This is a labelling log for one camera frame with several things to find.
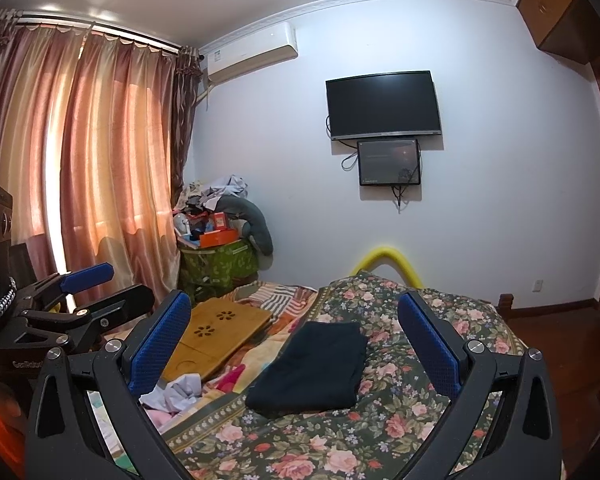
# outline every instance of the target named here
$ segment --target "blue gripper pad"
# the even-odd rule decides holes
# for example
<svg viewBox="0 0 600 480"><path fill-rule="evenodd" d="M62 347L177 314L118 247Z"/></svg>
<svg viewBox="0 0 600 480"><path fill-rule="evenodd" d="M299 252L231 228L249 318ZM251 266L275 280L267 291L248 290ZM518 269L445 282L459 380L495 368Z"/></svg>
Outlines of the blue gripper pad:
<svg viewBox="0 0 600 480"><path fill-rule="evenodd" d="M77 294L92 286L101 285L113 278L111 264L99 264L86 269L76 270L64 276L60 282L60 290L65 294Z"/></svg>
<svg viewBox="0 0 600 480"><path fill-rule="evenodd" d="M398 322L436 392L454 400L461 388L458 361L408 294L398 300Z"/></svg>
<svg viewBox="0 0 600 480"><path fill-rule="evenodd" d="M184 292L177 291L173 296L170 294L165 301L170 301L170 304L166 309L158 308L154 313L154 316L159 312L162 312L162 315L154 322L154 326L130 359L128 387L135 397L148 394L155 388L171 354L189 325L189 297Z"/></svg>

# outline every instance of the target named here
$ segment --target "floral blanket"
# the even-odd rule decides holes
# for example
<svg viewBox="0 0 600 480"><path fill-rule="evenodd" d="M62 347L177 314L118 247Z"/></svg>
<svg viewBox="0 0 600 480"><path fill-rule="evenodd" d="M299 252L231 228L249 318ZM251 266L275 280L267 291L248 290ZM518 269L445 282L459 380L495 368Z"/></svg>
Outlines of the floral blanket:
<svg viewBox="0 0 600 480"><path fill-rule="evenodd" d="M227 394L163 435L171 450L199 480L393 478L448 404L398 323L397 300L405 291L361 271L321 289L303 318L363 326L366 368L353 409L269 420L245 408L244 392ZM420 293L462 336L479 338L493 351L522 354L522 343L490 304L432 289ZM497 400L492 394L456 469L472 462Z"/></svg>

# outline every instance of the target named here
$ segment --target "silver bolt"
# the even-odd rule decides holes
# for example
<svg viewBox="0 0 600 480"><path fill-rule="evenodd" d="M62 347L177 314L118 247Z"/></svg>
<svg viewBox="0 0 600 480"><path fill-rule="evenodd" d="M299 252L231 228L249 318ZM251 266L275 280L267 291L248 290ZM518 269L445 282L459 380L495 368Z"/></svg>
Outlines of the silver bolt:
<svg viewBox="0 0 600 480"><path fill-rule="evenodd" d="M59 349L57 346L54 346L51 350L49 350L49 352L46 353L46 356L49 359L58 359L61 353L62 350Z"/></svg>
<svg viewBox="0 0 600 480"><path fill-rule="evenodd" d="M527 350L527 352L529 352L529 357L531 357L534 361L539 361L542 359L542 352L537 348L530 348Z"/></svg>
<svg viewBox="0 0 600 480"><path fill-rule="evenodd" d="M471 341L469 341L466 345L474 354L481 354L484 352L484 345L477 339L471 339Z"/></svg>
<svg viewBox="0 0 600 480"><path fill-rule="evenodd" d="M122 341L120 341L120 339L112 339L111 341L107 342L106 345L104 345L104 349L110 353L117 352L121 348Z"/></svg>

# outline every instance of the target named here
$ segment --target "air conditioner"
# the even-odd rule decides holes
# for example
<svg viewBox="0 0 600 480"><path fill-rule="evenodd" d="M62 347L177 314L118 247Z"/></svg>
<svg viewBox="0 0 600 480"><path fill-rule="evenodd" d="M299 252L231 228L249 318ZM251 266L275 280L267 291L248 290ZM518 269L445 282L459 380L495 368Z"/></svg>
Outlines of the air conditioner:
<svg viewBox="0 0 600 480"><path fill-rule="evenodd" d="M298 57L296 32L287 22L263 28L207 54L209 81L219 84Z"/></svg>

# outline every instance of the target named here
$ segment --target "green laundry basket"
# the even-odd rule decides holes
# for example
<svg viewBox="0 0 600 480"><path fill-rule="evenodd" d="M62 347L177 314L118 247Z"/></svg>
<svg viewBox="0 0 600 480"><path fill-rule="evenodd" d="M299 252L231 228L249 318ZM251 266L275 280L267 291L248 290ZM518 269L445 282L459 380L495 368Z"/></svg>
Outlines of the green laundry basket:
<svg viewBox="0 0 600 480"><path fill-rule="evenodd" d="M178 287L192 303L218 298L258 279L258 258L251 244L238 240L208 249L179 247L180 279Z"/></svg>

